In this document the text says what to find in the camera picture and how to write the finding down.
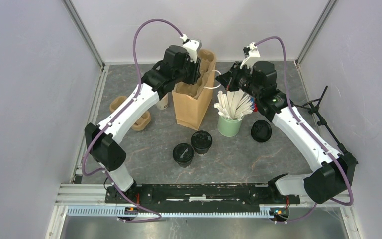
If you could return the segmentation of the stack of white paper cups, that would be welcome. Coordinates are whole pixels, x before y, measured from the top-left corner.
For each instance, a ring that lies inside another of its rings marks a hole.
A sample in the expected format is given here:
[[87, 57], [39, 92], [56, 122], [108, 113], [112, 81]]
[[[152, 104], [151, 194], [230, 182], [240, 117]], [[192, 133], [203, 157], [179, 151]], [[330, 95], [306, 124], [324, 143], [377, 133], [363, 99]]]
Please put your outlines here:
[[156, 103], [156, 107], [159, 109], [159, 110], [164, 110], [168, 107], [169, 105], [169, 95], [166, 94], [164, 95], [157, 103]]

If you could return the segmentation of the black plastic cup lid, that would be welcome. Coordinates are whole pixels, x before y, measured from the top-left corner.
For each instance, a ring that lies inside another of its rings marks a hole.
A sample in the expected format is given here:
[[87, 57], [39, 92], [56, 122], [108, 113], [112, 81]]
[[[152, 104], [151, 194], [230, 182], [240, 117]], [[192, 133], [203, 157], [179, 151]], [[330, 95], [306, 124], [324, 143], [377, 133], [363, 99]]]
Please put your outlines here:
[[203, 142], [209, 142], [209, 141], [213, 142], [212, 136], [210, 133], [204, 130], [195, 132], [191, 137], [191, 143], [192, 142], [203, 143]]
[[194, 156], [194, 148], [188, 143], [180, 143], [176, 145], [172, 152], [172, 157], [187, 157], [188, 155]]

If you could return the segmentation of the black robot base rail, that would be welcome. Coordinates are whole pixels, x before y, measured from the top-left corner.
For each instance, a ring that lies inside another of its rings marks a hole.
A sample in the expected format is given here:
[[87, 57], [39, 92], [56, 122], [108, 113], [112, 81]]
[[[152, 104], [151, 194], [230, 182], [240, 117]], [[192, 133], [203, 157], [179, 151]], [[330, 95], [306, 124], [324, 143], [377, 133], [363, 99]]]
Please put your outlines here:
[[281, 196], [271, 186], [256, 183], [137, 184], [125, 192], [106, 187], [105, 202], [129, 200], [157, 213], [252, 213], [260, 205], [299, 204], [298, 196]]

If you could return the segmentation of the brown paper takeout bag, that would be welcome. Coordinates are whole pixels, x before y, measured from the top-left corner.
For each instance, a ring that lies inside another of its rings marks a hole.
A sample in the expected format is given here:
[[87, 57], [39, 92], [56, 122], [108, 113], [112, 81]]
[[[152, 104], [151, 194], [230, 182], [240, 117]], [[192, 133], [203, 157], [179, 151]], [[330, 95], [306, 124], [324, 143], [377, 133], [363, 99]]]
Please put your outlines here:
[[213, 98], [215, 75], [215, 70], [203, 74], [197, 98], [190, 95], [192, 85], [180, 82], [175, 86], [172, 96], [177, 124], [199, 130]]

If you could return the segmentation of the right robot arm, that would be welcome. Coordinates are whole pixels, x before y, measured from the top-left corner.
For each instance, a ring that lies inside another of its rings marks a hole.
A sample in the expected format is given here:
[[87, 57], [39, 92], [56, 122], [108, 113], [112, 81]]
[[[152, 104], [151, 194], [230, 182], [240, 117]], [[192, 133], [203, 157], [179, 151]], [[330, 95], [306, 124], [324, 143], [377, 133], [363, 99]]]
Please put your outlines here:
[[307, 195], [318, 204], [331, 200], [352, 205], [356, 158], [330, 146], [304, 120], [287, 94], [277, 89], [277, 71], [273, 63], [258, 61], [252, 69], [240, 65], [234, 62], [216, 80], [228, 91], [241, 90], [253, 97], [258, 112], [292, 141], [312, 170], [310, 174], [283, 174], [270, 180], [269, 200], [280, 203], [287, 195]]

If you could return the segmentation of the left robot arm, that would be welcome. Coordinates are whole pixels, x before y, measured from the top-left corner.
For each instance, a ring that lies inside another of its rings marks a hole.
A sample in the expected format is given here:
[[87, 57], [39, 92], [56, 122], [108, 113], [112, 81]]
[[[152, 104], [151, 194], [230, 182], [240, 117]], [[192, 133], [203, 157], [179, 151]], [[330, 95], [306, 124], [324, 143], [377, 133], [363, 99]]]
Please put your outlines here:
[[157, 62], [140, 79], [133, 93], [106, 119], [98, 125], [85, 127], [86, 156], [91, 155], [108, 178], [116, 185], [117, 196], [125, 203], [136, 198], [134, 179], [124, 162], [126, 152], [120, 147], [124, 136], [139, 118], [160, 101], [175, 84], [195, 84], [200, 77], [201, 45], [189, 41], [182, 46], [171, 45], [161, 61]]

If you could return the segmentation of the pulp cup carrier tray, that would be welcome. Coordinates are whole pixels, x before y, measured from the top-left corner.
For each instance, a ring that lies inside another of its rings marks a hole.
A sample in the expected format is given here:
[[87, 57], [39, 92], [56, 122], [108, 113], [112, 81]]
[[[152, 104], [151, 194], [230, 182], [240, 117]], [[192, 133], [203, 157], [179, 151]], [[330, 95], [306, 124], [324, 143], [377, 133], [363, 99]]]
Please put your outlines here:
[[200, 77], [197, 80], [197, 83], [192, 85], [179, 82], [175, 85], [173, 93], [183, 94], [198, 99], [206, 87], [213, 86], [212, 78], [215, 73], [216, 55], [210, 50], [201, 49], [198, 52], [198, 56], [201, 59], [201, 63], [199, 70]]

